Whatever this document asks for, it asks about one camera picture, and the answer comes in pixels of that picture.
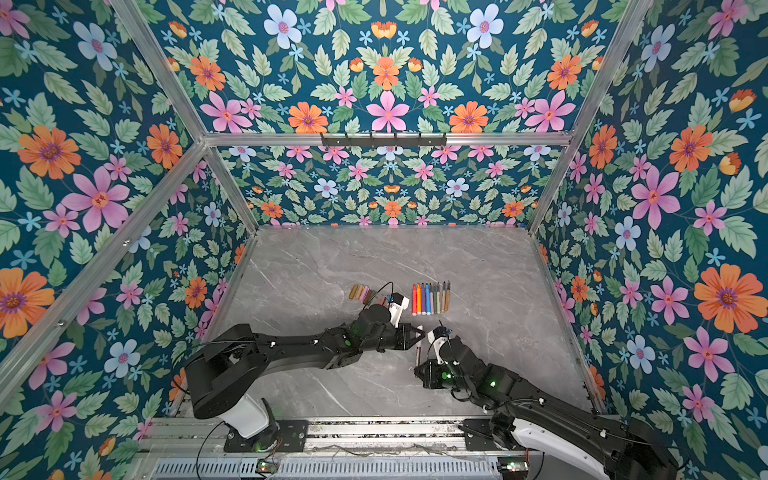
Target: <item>wall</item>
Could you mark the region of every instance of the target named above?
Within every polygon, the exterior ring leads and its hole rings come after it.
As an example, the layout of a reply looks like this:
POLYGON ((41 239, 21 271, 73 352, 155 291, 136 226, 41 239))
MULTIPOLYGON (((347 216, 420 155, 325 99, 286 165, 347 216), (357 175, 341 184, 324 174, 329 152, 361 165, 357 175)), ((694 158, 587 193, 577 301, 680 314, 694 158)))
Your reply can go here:
POLYGON ((538 238, 608 408, 685 478, 765 478, 768 5, 660 5, 538 238))

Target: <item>light blue flower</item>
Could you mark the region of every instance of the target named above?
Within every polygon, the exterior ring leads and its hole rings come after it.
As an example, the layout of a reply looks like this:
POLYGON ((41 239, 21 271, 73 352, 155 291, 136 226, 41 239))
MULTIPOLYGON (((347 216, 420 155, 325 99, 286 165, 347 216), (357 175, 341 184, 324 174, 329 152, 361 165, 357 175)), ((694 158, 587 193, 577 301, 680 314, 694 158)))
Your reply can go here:
POLYGON ((34 250, 28 250, 27 253, 22 253, 21 250, 13 250, 13 256, 16 257, 16 260, 11 262, 11 266, 21 265, 22 270, 26 270, 27 266, 38 262, 32 258, 33 255, 35 255, 34 250))
POLYGON ((3 101, 5 103, 9 104, 13 102, 13 105, 16 108, 19 108, 20 104, 26 103, 26 100, 19 96, 22 94, 19 90, 10 91, 6 87, 3 87, 2 90, 3 90, 3 93, 8 95, 8 97, 3 98, 3 101))
POLYGON ((371 38, 371 32, 370 31, 360 31, 360 41, 364 45, 368 45, 369 43, 373 42, 373 39, 371 38))
POLYGON ((26 225, 27 231, 31 232, 33 228, 40 228, 40 220, 42 217, 33 217, 32 212, 27 212, 27 217, 18 219, 18 224, 26 225))
POLYGON ((741 124, 741 127, 739 127, 739 131, 742 131, 744 128, 749 127, 750 130, 755 128, 755 120, 759 120, 763 117, 763 114, 753 114, 754 110, 752 108, 748 108, 746 110, 746 113, 744 115, 744 118, 737 118, 736 123, 741 124))
POLYGON ((712 253, 706 252, 704 256, 709 259, 709 261, 707 261, 707 265, 712 265, 714 263, 715 265, 720 266, 720 262, 725 260, 725 255, 720 255, 720 251, 717 247, 712 249, 712 253))

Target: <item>cable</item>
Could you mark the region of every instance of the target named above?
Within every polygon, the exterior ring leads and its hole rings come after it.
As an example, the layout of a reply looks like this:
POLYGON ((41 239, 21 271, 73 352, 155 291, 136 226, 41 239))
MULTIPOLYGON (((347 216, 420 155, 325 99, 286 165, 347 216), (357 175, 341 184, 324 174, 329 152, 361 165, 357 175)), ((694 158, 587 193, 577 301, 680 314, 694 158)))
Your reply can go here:
POLYGON ((197 474, 197 480, 203 480, 202 478, 200 478, 200 453, 203 452, 203 445, 205 445, 205 442, 206 440, 208 440, 208 437, 210 437, 210 434, 212 434, 214 430, 218 429, 223 423, 224 423, 224 420, 222 420, 221 422, 219 422, 218 425, 213 427, 210 430, 210 432, 208 432, 208 435, 205 435, 205 439, 203 439, 203 443, 200 444, 200 449, 197 450, 197 457, 194 460, 194 472, 197 474))

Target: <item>aluminum frame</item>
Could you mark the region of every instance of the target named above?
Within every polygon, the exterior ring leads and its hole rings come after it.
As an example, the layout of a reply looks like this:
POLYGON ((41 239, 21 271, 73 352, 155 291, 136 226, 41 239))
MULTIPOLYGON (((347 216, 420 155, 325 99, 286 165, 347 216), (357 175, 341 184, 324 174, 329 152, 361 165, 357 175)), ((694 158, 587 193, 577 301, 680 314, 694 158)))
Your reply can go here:
POLYGON ((611 87, 611 83, 616 76, 616 72, 627 56, 629 47, 634 39, 637 30, 642 26, 645 14, 648 12, 653 0, 629 0, 624 15, 621 17, 614 37, 611 39, 611 43, 608 45, 608 50, 605 52, 603 65, 600 67, 600 71, 595 76, 587 97, 584 99, 584 103, 581 104, 578 115, 574 122, 574 128, 571 131, 571 143, 566 147, 565 152, 560 156, 557 164, 554 166, 554 170, 549 175, 547 186, 544 191, 541 192, 541 196, 538 200, 538 207, 536 208, 536 214, 534 215, 529 225, 529 232, 535 234, 539 225, 544 219, 544 216, 552 205, 555 196, 557 195, 560 184, 565 179, 565 175, 568 173, 568 165, 576 157, 578 149, 584 142, 584 137, 589 130, 590 125, 594 121, 595 116, 598 114, 598 108, 603 102, 603 98, 608 93, 608 89, 611 87))
POLYGON ((0 363, 0 411, 16 395, 40 359, 51 351, 78 312, 88 304, 94 290, 120 263, 134 241, 141 237, 144 228, 160 213, 171 194, 192 174, 204 150, 202 143, 192 144, 187 149, 178 163, 112 235, 109 243, 96 253, 43 317, 3 359, 0 363))

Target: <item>orange flower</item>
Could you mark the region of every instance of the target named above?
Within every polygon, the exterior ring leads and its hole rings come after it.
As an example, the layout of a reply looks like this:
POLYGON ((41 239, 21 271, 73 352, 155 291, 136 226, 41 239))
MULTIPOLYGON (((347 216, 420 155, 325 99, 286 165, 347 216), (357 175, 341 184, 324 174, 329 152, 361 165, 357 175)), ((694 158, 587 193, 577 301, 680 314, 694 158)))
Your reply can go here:
POLYGON ((215 62, 209 61, 207 57, 192 57, 192 66, 190 67, 192 75, 196 75, 197 83, 205 85, 205 88, 211 91, 223 90, 227 79, 221 73, 221 67, 215 62))
POLYGON ((245 253, 245 243, 241 243, 235 249, 235 265, 240 263, 240 261, 243 259, 243 253, 245 253))
POLYGON ((170 170, 181 157, 181 145, 175 131, 170 131, 166 124, 149 127, 150 137, 147 146, 152 150, 152 158, 156 163, 162 163, 163 168, 170 170))
POLYGON ((590 20, 589 22, 585 23, 583 27, 581 27, 581 36, 582 37, 588 37, 589 35, 592 35, 595 30, 598 29, 598 25, 600 22, 597 20, 590 20))
POLYGON ((763 291, 763 284, 753 273, 741 276, 741 268, 724 263, 720 272, 713 266, 701 274, 704 283, 697 283, 694 296, 702 301, 699 312, 704 319, 715 319, 715 328, 733 333, 748 333, 757 329, 753 315, 768 316, 768 300, 754 293, 763 291))
POLYGON ((479 134, 482 127, 488 124, 487 113, 488 110, 483 105, 478 107, 476 101, 468 101, 466 106, 459 105, 449 120, 453 125, 451 131, 455 134, 479 134))
POLYGON ((605 400, 605 389, 603 386, 605 385, 605 381, 603 380, 603 376, 598 373, 598 369, 595 368, 594 365, 589 365, 589 373, 592 374, 592 378, 594 379, 594 384, 598 388, 598 395, 602 400, 605 400))
POLYGON ((674 169, 682 172, 687 168, 692 172, 699 167, 699 162, 705 161, 710 156, 708 147, 712 144, 712 134, 705 134, 707 127, 697 125, 693 130, 691 127, 683 130, 680 138, 675 138, 672 142, 674 153, 670 155, 670 163, 674 169))
POLYGON ((176 34, 178 38, 186 38, 187 37, 187 27, 183 26, 181 23, 176 22, 175 20, 168 24, 170 27, 170 30, 176 34))
POLYGON ((376 38, 392 38, 397 32, 397 24, 394 22, 375 22, 371 24, 371 31, 376 38))
POLYGON ((176 399, 179 393, 181 393, 181 389, 183 388, 182 385, 184 384, 184 381, 186 379, 187 379, 187 372, 184 371, 184 368, 181 369, 178 375, 174 375, 174 379, 170 383, 168 400, 173 402, 176 399))
POLYGON ((720 161, 720 171, 726 175, 736 175, 741 169, 741 159, 739 154, 731 152, 720 161))
POLYGON ((190 308, 197 308, 205 300, 205 294, 208 293, 208 287, 205 286, 206 281, 202 276, 193 278, 190 281, 190 285, 187 287, 187 298, 184 302, 189 305, 190 308))
POLYGON ((408 69, 413 73, 420 71, 422 68, 424 68, 424 65, 422 65, 422 61, 418 58, 411 58, 408 60, 408 69))
POLYGON ((525 205, 523 205, 522 202, 510 202, 509 204, 504 205, 504 216, 516 217, 523 213, 524 208, 525 205))
POLYGON ((730 98, 728 107, 731 111, 742 111, 749 107, 757 99, 757 95, 751 90, 739 90, 730 98))
POLYGON ((114 449, 114 444, 116 442, 117 442, 117 439, 115 437, 110 437, 104 440, 104 443, 102 443, 101 447, 98 448, 99 456, 105 457, 110 453, 112 453, 112 449, 114 449))
POLYGON ((37 272, 24 277, 20 268, 0 270, 0 327, 7 339, 27 333, 27 322, 35 325, 45 313, 44 305, 54 300, 52 288, 43 288, 48 282, 37 272))
POLYGON ((400 68, 391 57, 381 57, 379 64, 373 67, 373 74, 376 76, 373 80, 384 90, 392 90, 392 87, 400 82, 397 78, 399 73, 400 68))
POLYGON ((23 134, 18 144, 23 147, 18 156, 22 162, 32 164, 29 170, 40 177, 47 174, 52 180, 60 180, 64 174, 74 172, 72 165, 80 164, 80 155, 73 153, 80 147, 56 127, 49 131, 46 127, 37 126, 35 135, 23 134))
POLYGON ((352 61, 349 63, 349 69, 354 72, 361 72, 362 71, 362 58, 353 58, 352 61))
POLYGON ((316 105, 310 107, 310 104, 300 101, 299 106, 291 107, 288 113, 291 115, 288 123, 296 128, 298 134, 324 134, 328 131, 328 119, 321 115, 322 111, 316 105))
POLYGON ((549 88, 554 90, 565 90, 565 88, 576 81, 576 75, 581 73, 581 58, 565 55, 562 61, 556 61, 552 65, 552 71, 547 75, 549 88))
POLYGON ((571 281, 571 293, 574 294, 574 300, 579 303, 584 302, 587 299, 587 293, 589 292, 589 285, 580 276, 576 276, 571 281))
POLYGON ((592 137, 592 146, 589 147, 590 164, 598 169, 605 168, 614 157, 614 148, 618 144, 614 136, 616 129, 612 126, 604 125, 599 132, 595 132, 592 137))
POLYGON ((389 202, 384 206, 384 213, 394 218, 401 214, 402 207, 397 202, 389 202))
POLYGON ((269 218, 280 218, 283 216, 283 208, 272 202, 264 202, 261 204, 261 210, 263 210, 264 214, 269 218))

